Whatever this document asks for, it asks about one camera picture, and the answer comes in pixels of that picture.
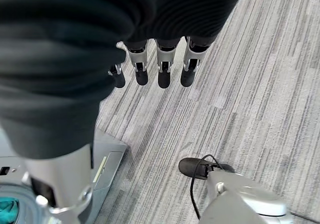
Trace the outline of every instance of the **gray base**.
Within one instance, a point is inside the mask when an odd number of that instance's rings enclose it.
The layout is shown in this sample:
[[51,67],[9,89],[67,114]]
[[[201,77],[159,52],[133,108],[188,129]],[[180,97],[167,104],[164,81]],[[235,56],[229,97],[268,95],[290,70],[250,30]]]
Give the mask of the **gray base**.
[[[92,181],[94,182],[93,203],[92,211],[86,224],[93,224],[97,218],[126,148],[127,145],[123,142],[102,131],[96,131],[93,148],[94,169],[91,173]],[[34,200],[30,198],[34,197],[31,189],[21,186],[21,179],[26,171],[24,164],[21,158],[17,157],[12,151],[4,131],[0,128],[1,167],[10,167],[10,171],[7,175],[0,176],[0,197],[16,197],[20,200],[19,215],[16,223],[22,224],[24,220],[32,220],[30,223],[40,223],[41,221],[35,222],[35,220],[39,220],[39,214],[43,212],[39,210]]]

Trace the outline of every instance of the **black cable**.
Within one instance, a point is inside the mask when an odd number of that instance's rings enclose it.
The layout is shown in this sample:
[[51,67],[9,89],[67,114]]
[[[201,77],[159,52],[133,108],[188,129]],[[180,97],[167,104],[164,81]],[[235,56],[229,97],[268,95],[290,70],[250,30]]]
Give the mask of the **black cable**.
[[193,172],[193,175],[192,175],[192,180],[191,180],[191,185],[190,185],[190,197],[191,197],[191,202],[192,202],[192,205],[193,205],[193,208],[194,208],[194,211],[195,211],[195,214],[196,216],[198,217],[198,219],[200,220],[200,213],[199,213],[199,210],[198,210],[198,207],[197,207],[197,204],[195,202],[195,198],[194,198],[194,184],[195,184],[195,179],[196,179],[196,173],[197,173],[197,169],[200,165],[200,163],[208,158],[208,157],[212,157],[212,159],[215,161],[215,163],[218,165],[218,167],[222,170],[224,170],[224,168],[219,164],[219,162],[216,160],[216,158],[211,155],[211,154],[208,154],[208,155],[205,155],[204,157],[202,157],[198,163],[196,164],[195,166],[195,169],[194,169],[194,172]]
[[316,224],[320,224],[320,221],[317,221],[317,220],[312,219],[312,218],[310,218],[310,217],[307,217],[307,216],[305,216],[305,215],[301,215],[301,214],[296,213],[296,212],[293,212],[293,211],[291,211],[291,214],[294,215],[294,216],[296,216],[296,217],[298,217],[298,218],[302,218],[302,219],[305,219],[305,220],[307,220],[307,221],[310,221],[310,222],[313,222],[313,223],[316,223]]
[[[215,158],[213,155],[211,155],[211,154],[205,155],[205,156],[202,157],[202,158],[198,161],[198,163],[196,164],[195,169],[194,169],[194,172],[193,172],[193,175],[192,175],[191,185],[190,185],[190,197],[191,197],[191,202],[192,202],[192,205],[193,205],[195,214],[196,214],[196,216],[198,217],[199,220],[200,220],[201,216],[200,216],[200,213],[199,213],[199,210],[198,210],[198,207],[197,207],[195,198],[194,198],[194,184],[195,184],[197,169],[198,169],[200,163],[201,163],[204,159],[206,159],[206,158],[208,158],[208,157],[211,157],[211,158],[215,161],[215,163],[218,165],[218,167],[219,167],[220,169],[225,170],[225,169],[219,164],[219,162],[216,160],[216,158]],[[302,214],[299,214],[299,213],[296,213],[296,212],[293,212],[293,211],[291,211],[290,213],[291,213],[292,215],[296,216],[296,217],[305,219],[305,220],[310,221],[310,222],[312,222],[312,223],[320,224],[320,221],[314,220],[314,219],[312,219],[312,218],[310,218],[310,217],[307,217],[307,216],[305,216],[305,215],[302,215]]]

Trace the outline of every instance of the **black fingertip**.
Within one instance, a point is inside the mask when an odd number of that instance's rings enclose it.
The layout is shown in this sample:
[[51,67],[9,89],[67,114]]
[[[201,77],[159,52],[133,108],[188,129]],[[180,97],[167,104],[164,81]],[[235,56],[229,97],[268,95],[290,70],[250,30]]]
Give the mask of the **black fingertip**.
[[170,72],[159,72],[158,73],[158,84],[159,87],[166,89],[170,85]]
[[147,70],[142,71],[136,71],[135,72],[135,79],[136,82],[140,85],[140,86],[144,86],[148,83],[148,72]]
[[121,71],[120,74],[113,74],[116,88],[123,88],[126,85],[126,79],[124,73]]
[[191,69],[189,69],[189,71],[185,71],[184,69],[182,69],[180,79],[181,85],[185,88],[190,87],[195,80],[195,75],[196,73]]

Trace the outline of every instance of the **striped carpet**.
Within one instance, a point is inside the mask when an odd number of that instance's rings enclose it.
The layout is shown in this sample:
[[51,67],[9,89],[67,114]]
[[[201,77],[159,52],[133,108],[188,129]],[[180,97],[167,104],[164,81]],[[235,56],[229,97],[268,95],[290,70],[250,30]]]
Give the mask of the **striped carpet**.
[[[198,223],[178,163],[205,154],[320,220],[320,0],[240,0],[189,88],[185,46],[168,89],[150,41],[149,83],[136,83],[127,58],[126,86],[102,102],[98,128],[130,150],[95,223]],[[194,187],[202,213],[206,182]]]

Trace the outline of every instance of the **black cloth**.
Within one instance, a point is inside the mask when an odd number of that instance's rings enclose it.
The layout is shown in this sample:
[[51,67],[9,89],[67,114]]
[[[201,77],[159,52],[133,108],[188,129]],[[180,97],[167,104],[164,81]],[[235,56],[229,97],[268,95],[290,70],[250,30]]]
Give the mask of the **black cloth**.
[[0,0],[0,123],[31,159],[94,138],[119,41],[213,37],[238,0]]

